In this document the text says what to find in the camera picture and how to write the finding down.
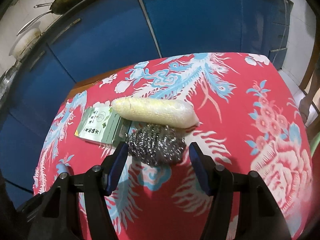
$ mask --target red tablecloth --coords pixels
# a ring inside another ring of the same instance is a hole
[[[230,171],[256,170],[281,208],[293,239],[300,235],[312,180],[307,135],[289,89],[270,61],[256,54],[199,53],[141,62],[69,99],[46,137],[34,176],[35,194],[50,189],[58,163],[79,174],[113,153],[74,133],[85,108],[109,106],[124,96],[192,104],[200,126],[186,136],[187,145],[196,141]],[[90,239],[83,195],[79,199],[83,235]],[[197,240],[211,201],[199,186],[187,150],[182,163],[166,168],[151,168],[128,157],[117,190],[106,197],[121,240]],[[236,198],[228,239],[235,235],[238,203]]]

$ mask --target plastic-wrapped corn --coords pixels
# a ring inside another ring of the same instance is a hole
[[[193,107],[181,100],[125,97],[113,100],[111,106],[121,117],[132,121],[184,129],[199,122]]]

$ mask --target plastic wrap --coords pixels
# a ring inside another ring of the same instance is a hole
[[[121,117],[132,121],[184,129],[199,123],[193,107],[181,100],[118,98],[111,105]]]
[[[128,153],[150,165],[176,164],[186,148],[184,132],[159,124],[147,124],[126,138]]]

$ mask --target cabinet door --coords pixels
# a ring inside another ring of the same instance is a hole
[[[47,47],[39,56],[33,67],[25,69],[17,80],[9,112],[24,126],[45,138],[75,82]]]
[[[163,57],[239,52],[241,0],[143,0]]]
[[[32,190],[33,175],[43,142],[44,139],[8,114],[0,130],[0,168],[3,177]]]
[[[241,52],[268,56],[274,3],[275,0],[242,0]]]
[[[138,0],[98,0],[69,23],[76,21],[49,43],[76,82],[159,58]]]
[[[272,22],[289,25],[290,14],[293,7],[293,2],[289,0],[275,0],[272,8]]]
[[[282,49],[287,46],[289,26],[272,23],[270,50]]]

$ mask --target pan handle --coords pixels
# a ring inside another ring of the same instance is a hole
[[[38,17],[32,19],[30,22],[26,23],[22,28],[21,30],[18,32],[17,36],[20,34],[20,33],[23,33],[26,29],[28,29],[31,25],[33,25],[39,18],[41,18],[43,15],[46,15],[48,13],[52,13],[52,10],[49,10],[43,14],[40,14]]]
[[[50,5],[52,5],[51,2],[49,2],[49,3],[42,3],[42,4],[36,4],[33,8],[39,8],[39,7],[50,6]]]

